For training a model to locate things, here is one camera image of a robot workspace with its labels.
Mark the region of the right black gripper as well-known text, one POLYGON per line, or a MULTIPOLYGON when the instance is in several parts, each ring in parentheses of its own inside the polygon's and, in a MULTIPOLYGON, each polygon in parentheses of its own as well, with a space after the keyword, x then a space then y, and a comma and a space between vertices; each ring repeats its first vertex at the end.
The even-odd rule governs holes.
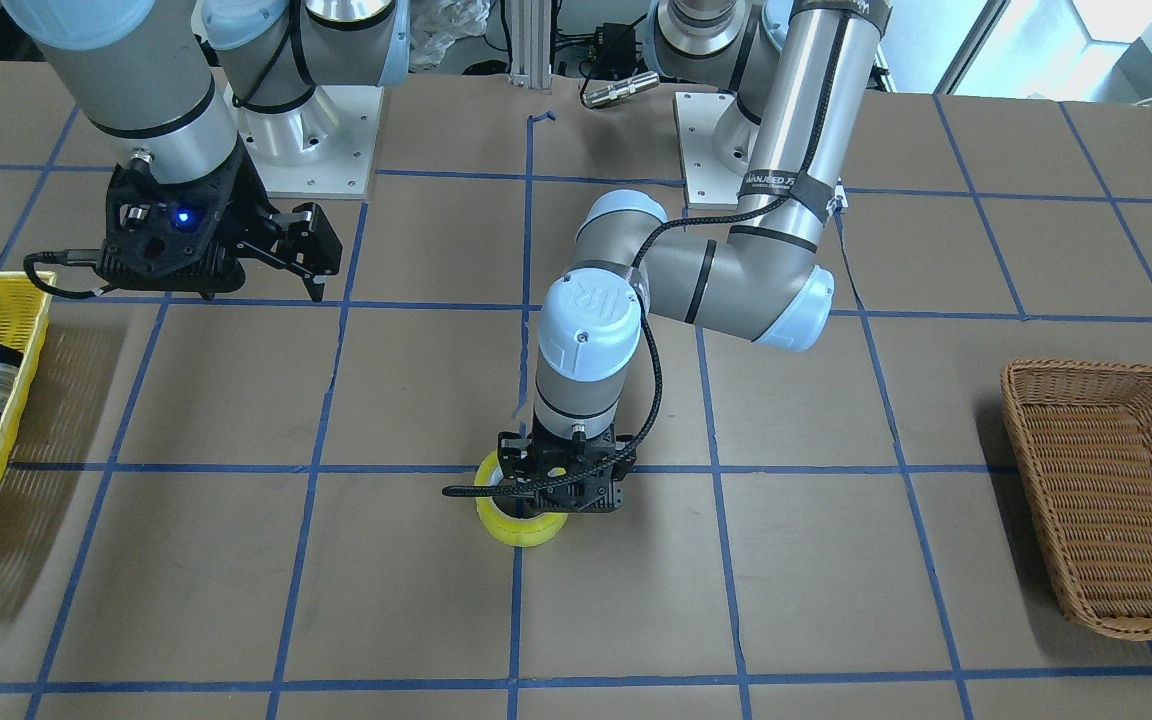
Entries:
POLYGON ((297 275, 308 300, 320 304, 326 282, 340 272, 343 245, 319 204, 274 209, 259 176, 217 176, 198 191, 207 217, 195 264, 200 275, 230 275, 241 260, 253 259, 297 275))

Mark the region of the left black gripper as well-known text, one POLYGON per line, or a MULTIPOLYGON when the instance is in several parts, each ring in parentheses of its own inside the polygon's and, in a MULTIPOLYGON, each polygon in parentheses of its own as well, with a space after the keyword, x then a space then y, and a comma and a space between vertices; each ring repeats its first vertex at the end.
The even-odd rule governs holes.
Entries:
POLYGON ((502 432, 497 437, 500 483, 531 514, 614 511, 626 501, 621 483, 635 465, 635 452, 627 448, 631 439, 613 427, 573 438, 541 427, 530 435, 502 432))

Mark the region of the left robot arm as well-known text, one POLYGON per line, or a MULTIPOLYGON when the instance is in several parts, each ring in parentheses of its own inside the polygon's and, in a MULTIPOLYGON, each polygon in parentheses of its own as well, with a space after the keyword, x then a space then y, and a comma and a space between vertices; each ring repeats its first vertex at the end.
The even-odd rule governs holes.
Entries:
POLYGON ((612 511, 664 400, 650 316, 791 353, 823 334, 835 278, 817 262, 836 209, 870 68, 890 1, 764 1, 751 50, 728 54, 735 1, 662 1, 660 41, 707 45, 750 94, 755 137, 736 162, 736 209, 672 219, 652 197, 604 194, 543 301, 532 424, 500 433, 484 486, 445 487, 480 509, 529 516, 612 511))

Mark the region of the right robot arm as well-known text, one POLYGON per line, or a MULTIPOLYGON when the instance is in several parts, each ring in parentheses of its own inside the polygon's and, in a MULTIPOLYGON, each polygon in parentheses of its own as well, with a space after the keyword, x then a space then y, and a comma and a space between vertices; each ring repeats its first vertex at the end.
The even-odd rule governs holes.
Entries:
POLYGON ((346 145, 328 88, 385 88, 410 68, 407 1, 6 1, 3 9, 116 151, 99 249, 22 270, 59 300, 238 291, 252 259, 321 302, 343 245, 316 202, 270 199, 270 167, 346 145))

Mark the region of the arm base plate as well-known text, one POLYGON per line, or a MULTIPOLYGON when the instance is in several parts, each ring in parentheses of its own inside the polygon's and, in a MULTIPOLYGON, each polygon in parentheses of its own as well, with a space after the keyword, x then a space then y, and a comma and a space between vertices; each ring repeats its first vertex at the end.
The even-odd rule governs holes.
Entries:
POLYGON ((387 91, 319 86, 298 108, 230 118, 273 199, 365 200, 387 91))
MULTIPOLYGON (((741 113, 736 94, 703 94, 698 91, 677 92, 675 94, 675 119, 679 129, 680 158, 684 168, 687 205, 690 209, 727 211, 751 211, 760 206, 770 206, 773 197, 755 200, 755 195, 738 196, 749 162, 753 156, 755 143, 758 141, 759 126, 741 113)), ((806 104, 797 106, 787 115, 797 122, 804 120, 805 129, 782 129, 781 126, 767 126, 776 132, 771 138, 785 142, 786 152, 797 152, 797 145, 806 149, 812 143, 812 132, 818 129, 818 120, 827 118, 828 100, 814 101, 813 109, 806 109, 806 104)), ((819 136, 812 156, 812 174, 808 176, 806 209, 810 214, 826 222, 833 210, 838 209, 838 183, 826 188, 817 172, 823 169, 826 160, 827 142, 819 136)))

